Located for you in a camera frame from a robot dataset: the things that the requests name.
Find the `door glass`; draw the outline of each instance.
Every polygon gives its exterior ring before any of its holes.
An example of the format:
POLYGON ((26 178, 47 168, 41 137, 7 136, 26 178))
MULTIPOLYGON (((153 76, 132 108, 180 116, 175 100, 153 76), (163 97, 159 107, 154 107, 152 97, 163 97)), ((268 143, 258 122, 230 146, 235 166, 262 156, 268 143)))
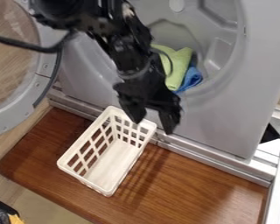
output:
MULTIPOLYGON (((0 0, 0 36, 39 44, 29 15, 13 0, 0 0)), ((31 83, 39 54, 0 44, 0 109, 15 101, 31 83)))

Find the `cable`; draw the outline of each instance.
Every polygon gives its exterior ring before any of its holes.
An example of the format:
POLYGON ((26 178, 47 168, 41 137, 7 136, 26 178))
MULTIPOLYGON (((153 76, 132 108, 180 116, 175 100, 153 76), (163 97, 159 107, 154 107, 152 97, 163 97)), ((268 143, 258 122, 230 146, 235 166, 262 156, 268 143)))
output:
POLYGON ((62 60, 62 49, 61 49, 61 51, 57 52, 57 59, 56 59, 54 69, 52 71, 52 76, 49 80, 49 83, 46 85, 45 90, 42 92, 42 94, 39 96, 39 98, 33 103, 34 108, 36 108, 41 103, 41 101, 45 98, 48 91, 51 89, 51 86, 53 85, 53 83, 56 81, 57 76, 58 76, 58 71, 60 68, 60 64, 61 64, 61 60, 62 60))
POLYGON ((69 31, 60 42, 58 42, 57 44, 52 45, 50 47, 42 47, 39 45, 33 45, 33 44, 25 43, 25 42, 17 40, 17 39, 6 38, 6 37, 1 37, 1 36, 0 36, 0 43, 7 45, 7 46, 15 46, 15 47, 19 47, 19 48, 24 48, 24 49, 31 50, 31 51, 38 52, 38 53, 57 53, 62 50, 63 45, 74 35, 74 33, 75 33, 75 31, 73 31, 73 30, 69 31))
POLYGON ((172 62, 172 59, 169 57, 169 55, 166 53, 166 52, 163 52, 157 48, 151 48, 150 49, 152 52, 154 53, 159 53, 159 54, 163 54, 164 56, 167 57, 167 59, 169 60, 169 63, 170 63, 170 73, 168 74, 168 76, 171 76, 172 75, 172 72, 173 72, 173 62, 172 62))

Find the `blue cloth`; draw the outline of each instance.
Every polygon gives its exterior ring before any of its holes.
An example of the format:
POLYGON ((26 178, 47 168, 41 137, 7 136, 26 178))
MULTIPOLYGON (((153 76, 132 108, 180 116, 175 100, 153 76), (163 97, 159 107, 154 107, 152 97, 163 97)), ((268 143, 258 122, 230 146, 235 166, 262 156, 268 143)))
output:
POLYGON ((200 84, 203 80, 201 72, 195 67, 191 66, 185 74, 182 85, 179 87, 175 94, 186 91, 189 88, 195 87, 200 84))

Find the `towel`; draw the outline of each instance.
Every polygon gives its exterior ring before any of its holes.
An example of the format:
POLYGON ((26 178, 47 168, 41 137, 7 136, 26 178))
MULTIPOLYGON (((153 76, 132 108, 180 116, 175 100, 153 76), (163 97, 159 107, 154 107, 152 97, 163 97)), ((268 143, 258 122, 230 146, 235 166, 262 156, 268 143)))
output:
POLYGON ((178 91, 175 91, 175 94, 179 94, 181 92, 186 91, 189 88, 195 87, 200 84, 203 80, 201 72, 195 67, 191 66, 189 70, 186 72, 184 81, 178 91))
POLYGON ((189 67, 190 59, 193 54, 193 50, 189 47, 185 47, 179 51, 175 51, 170 47, 164 45, 151 45, 164 53, 166 53, 172 61, 172 73, 171 73, 171 63, 168 58, 160 53, 160 58, 162 60, 163 68, 165 74, 167 75, 165 84, 171 91, 178 91, 180 85, 186 74, 186 70, 189 67))

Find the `robotic arm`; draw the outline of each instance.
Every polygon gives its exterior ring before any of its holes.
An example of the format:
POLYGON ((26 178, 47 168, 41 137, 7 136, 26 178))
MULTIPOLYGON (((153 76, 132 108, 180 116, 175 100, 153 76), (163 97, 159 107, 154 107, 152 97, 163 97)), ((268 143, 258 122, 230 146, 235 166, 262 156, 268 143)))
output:
POLYGON ((36 46, 0 42, 30 50, 51 53, 68 41, 74 31, 85 32, 95 39, 115 62, 121 83, 114 85, 120 105, 134 123, 155 109, 167 134, 180 120, 180 99, 165 85, 165 71, 159 53, 151 48, 152 36, 125 0, 30 0, 30 13, 42 25, 69 30, 69 35, 56 46, 36 46))

